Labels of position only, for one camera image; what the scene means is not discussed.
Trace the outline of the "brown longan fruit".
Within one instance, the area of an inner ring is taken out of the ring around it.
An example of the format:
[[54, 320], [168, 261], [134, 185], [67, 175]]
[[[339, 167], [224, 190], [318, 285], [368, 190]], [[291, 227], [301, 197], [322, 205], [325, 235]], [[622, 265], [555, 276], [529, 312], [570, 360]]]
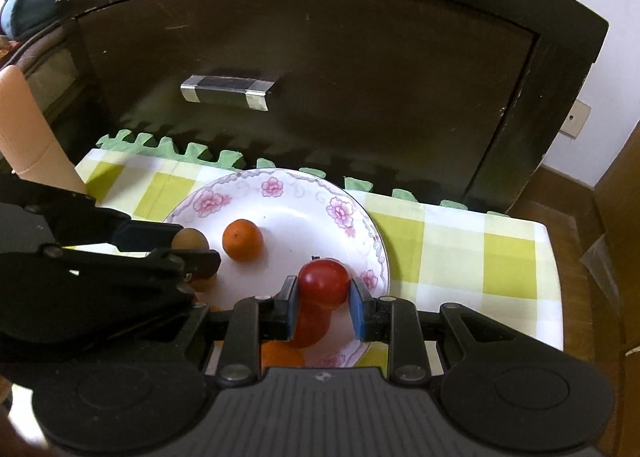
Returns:
[[208, 250], [207, 238], [197, 229], [180, 229], [171, 242], [175, 250]]

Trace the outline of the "red cherry tomato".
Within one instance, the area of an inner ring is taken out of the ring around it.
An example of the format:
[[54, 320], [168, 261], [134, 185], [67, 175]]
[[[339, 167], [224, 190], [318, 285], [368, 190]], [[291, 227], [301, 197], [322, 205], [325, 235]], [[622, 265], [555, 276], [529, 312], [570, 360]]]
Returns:
[[323, 310], [334, 311], [346, 301], [349, 293], [348, 269], [334, 259], [314, 259], [297, 275], [299, 297]]

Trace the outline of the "orange cherry tomato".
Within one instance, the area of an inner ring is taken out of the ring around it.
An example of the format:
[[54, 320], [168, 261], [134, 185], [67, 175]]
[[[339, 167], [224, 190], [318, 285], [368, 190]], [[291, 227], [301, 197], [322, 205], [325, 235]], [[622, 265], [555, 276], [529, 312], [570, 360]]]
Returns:
[[245, 219], [230, 223], [222, 234], [222, 248], [235, 262], [253, 262], [262, 254], [264, 237], [260, 229]]

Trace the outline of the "orange fruit under gripper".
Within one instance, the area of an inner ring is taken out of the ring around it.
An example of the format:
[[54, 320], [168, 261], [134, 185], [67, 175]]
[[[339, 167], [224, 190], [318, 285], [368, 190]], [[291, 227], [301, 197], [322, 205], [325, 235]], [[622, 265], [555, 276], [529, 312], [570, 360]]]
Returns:
[[303, 352], [283, 341], [263, 343], [260, 357], [262, 358], [262, 369], [269, 367], [302, 368], [306, 366]]

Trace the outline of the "green foam puzzle mat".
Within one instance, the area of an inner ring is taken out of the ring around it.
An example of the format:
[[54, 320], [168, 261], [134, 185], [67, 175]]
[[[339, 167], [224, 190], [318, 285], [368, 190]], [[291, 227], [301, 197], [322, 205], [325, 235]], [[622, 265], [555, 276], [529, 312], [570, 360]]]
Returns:
[[[171, 162], [187, 162], [188, 164], [200, 165], [205, 167], [214, 167], [226, 170], [240, 170], [253, 168], [276, 168], [274, 162], [269, 159], [258, 157], [254, 162], [248, 165], [241, 152], [232, 150], [220, 150], [217, 158], [210, 151], [209, 147], [202, 143], [189, 142], [183, 151], [179, 151], [176, 143], [169, 136], [162, 136], [159, 140], [148, 132], [134, 132], [129, 129], [120, 129], [114, 136], [105, 134], [96, 142], [96, 147], [101, 150], [116, 153], [133, 154], [138, 156], [148, 156], [170, 160]], [[89, 194], [97, 199], [102, 199], [106, 195], [107, 190], [98, 190], [100, 184], [106, 185], [108, 176], [115, 180], [115, 171], [105, 169], [103, 172], [93, 171], [88, 177], [86, 186]], [[326, 179], [326, 171], [314, 167], [298, 168], [300, 172], [311, 174], [320, 179]], [[345, 191], [360, 191], [373, 193], [374, 185], [368, 180], [362, 180], [354, 177], [342, 177], [342, 186]], [[410, 191], [403, 188], [393, 188], [390, 191], [390, 197], [405, 200], [406, 202], [417, 203], [418, 199]], [[442, 199], [438, 206], [459, 210], [470, 210], [464, 203], [455, 200]]]

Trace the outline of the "pink ribbed cylinder case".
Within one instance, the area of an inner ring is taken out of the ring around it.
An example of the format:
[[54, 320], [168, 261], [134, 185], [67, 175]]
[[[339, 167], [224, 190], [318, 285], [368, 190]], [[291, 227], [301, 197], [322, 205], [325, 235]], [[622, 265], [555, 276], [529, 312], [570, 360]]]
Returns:
[[22, 180], [86, 192], [21, 69], [14, 65], [1, 70], [1, 154]]

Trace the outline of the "white floral ceramic plate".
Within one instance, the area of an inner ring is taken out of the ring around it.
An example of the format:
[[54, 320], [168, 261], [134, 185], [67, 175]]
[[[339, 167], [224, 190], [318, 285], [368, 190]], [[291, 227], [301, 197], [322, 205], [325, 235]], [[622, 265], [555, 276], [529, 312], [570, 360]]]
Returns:
[[390, 291], [390, 262], [382, 236], [366, 209], [341, 188], [299, 171], [236, 171], [194, 191], [168, 214], [167, 222], [204, 234], [221, 250], [222, 234], [235, 220], [252, 221], [265, 247], [254, 262], [228, 255], [202, 301], [230, 310], [253, 295], [275, 295], [286, 277], [314, 258], [332, 258], [362, 279], [371, 295]]

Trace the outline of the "brown sofa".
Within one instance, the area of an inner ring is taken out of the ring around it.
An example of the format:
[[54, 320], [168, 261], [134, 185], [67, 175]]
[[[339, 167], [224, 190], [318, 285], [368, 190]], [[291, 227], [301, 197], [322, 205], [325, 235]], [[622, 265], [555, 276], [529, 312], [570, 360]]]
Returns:
[[72, 162], [91, 150], [104, 125], [101, 90], [77, 25], [54, 23], [4, 62], [21, 68], [44, 119]]

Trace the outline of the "dark wooden nightstand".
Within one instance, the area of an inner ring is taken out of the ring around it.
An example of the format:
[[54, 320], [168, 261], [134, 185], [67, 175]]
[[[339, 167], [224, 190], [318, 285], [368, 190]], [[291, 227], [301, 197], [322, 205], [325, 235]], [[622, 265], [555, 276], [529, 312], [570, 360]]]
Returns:
[[[317, 167], [424, 202], [509, 209], [596, 61], [576, 0], [62, 0], [123, 127]], [[271, 80], [268, 110], [186, 102]]]

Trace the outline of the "brown wooden wardrobe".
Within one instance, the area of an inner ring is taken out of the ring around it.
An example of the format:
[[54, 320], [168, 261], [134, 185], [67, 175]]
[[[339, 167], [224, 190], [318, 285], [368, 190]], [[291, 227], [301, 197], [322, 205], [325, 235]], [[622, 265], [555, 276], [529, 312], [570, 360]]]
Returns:
[[594, 190], [617, 298], [615, 456], [639, 454], [639, 131], [634, 130]]

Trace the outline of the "white wall socket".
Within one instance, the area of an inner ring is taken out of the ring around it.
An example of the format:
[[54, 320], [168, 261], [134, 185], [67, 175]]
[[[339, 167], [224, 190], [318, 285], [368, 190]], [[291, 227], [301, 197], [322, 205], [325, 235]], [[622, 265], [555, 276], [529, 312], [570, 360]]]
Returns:
[[588, 104], [581, 100], [576, 100], [568, 112], [560, 132], [563, 136], [568, 136], [572, 140], [577, 139], [590, 113], [591, 107]]

